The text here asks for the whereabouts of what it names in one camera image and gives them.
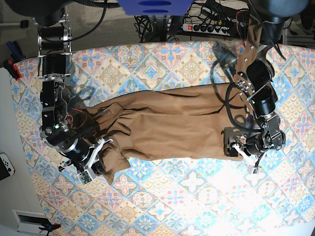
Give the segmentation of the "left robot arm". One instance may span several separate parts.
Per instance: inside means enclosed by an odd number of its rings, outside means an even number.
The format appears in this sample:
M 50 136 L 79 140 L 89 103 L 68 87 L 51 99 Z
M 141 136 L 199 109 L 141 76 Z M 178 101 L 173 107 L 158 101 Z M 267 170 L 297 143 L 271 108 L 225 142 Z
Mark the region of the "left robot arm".
M 285 134 L 280 129 L 280 118 L 275 112 L 277 95 L 271 83 L 275 76 L 272 64 L 266 59 L 274 48 L 285 58 L 279 46 L 285 22 L 301 13 L 308 0 L 249 0 L 245 21 L 235 18 L 235 28 L 245 47 L 239 55 L 224 105 L 231 127 L 223 130 L 223 148 L 227 157 L 242 157 L 248 164 L 249 174 L 260 172 L 260 161 L 269 150 L 285 146 Z M 252 123 L 246 127 L 232 115 L 230 95 L 236 89 Z

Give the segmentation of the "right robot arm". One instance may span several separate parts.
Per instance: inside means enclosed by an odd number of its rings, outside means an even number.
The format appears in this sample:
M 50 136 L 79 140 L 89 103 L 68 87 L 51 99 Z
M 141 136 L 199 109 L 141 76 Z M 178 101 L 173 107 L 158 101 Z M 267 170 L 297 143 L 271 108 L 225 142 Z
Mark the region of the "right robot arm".
M 38 78 L 42 80 L 40 137 L 68 159 L 59 164 L 59 172 L 74 166 L 78 179 L 85 185 L 105 173 L 99 152 L 112 139 L 100 138 L 89 144 L 84 138 L 92 132 L 93 126 L 84 120 L 73 127 L 74 118 L 68 112 L 70 92 L 65 86 L 65 80 L 70 77 L 73 38 L 67 25 L 65 2 L 57 1 L 52 6 L 56 9 L 48 7 L 46 16 L 33 18 L 38 28 Z

